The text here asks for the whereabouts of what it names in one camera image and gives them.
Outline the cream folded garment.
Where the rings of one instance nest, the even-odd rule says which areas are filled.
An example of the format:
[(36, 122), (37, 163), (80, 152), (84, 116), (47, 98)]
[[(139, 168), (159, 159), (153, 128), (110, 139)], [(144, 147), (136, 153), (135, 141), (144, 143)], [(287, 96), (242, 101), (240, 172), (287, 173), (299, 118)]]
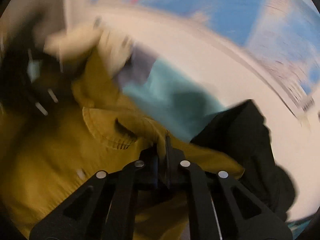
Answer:
[(132, 38), (117, 29), (80, 24), (49, 35), (43, 51), (58, 60), (62, 72), (74, 74), (96, 49), (108, 75), (114, 77), (130, 58), (132, 47)]

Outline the colourful wall map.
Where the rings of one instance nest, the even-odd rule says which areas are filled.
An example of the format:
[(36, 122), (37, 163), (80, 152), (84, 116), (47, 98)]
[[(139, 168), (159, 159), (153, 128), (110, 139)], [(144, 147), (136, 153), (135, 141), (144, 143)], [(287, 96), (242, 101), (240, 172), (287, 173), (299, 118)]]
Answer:
[(251, 55), (294, 115), (319, 89), (319, 11), (313, 0), (64, 0), (68, 25), (104, 8), (135, 8), (205, 27)]

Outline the black garment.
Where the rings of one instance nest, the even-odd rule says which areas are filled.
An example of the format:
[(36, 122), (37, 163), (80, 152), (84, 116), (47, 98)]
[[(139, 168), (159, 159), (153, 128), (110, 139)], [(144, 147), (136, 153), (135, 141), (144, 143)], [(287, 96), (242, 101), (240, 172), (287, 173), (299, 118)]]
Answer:
[(275, 163), (270, 130), (252, 100), (216, 115), (191, 143), (237, 161), (245, 169), (240, 183), (282, 221), (287, 220), (296, 191), (289, 175)]

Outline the teal grey patterned bedsheet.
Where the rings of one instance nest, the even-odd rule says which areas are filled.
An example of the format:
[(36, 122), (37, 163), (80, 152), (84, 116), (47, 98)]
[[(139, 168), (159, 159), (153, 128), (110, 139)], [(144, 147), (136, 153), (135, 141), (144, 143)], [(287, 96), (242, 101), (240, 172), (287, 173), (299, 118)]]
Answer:
[(225, 109), (204, 88), (140, 46), (132, 48), (114, 79), (140, 110), (185, 142)]

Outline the mustard brown jacket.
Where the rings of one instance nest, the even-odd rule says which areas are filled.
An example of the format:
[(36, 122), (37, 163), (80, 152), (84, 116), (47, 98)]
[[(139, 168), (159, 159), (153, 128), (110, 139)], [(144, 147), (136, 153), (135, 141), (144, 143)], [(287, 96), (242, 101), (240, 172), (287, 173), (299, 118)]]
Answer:
[(1, 110), (1, 204), (25, 237), (96, 172), (120, 171), (151, 146), (165, 159), (168, 131), (120, 92), (96, 49), (72, 75), (78, 106), (40, 119)]

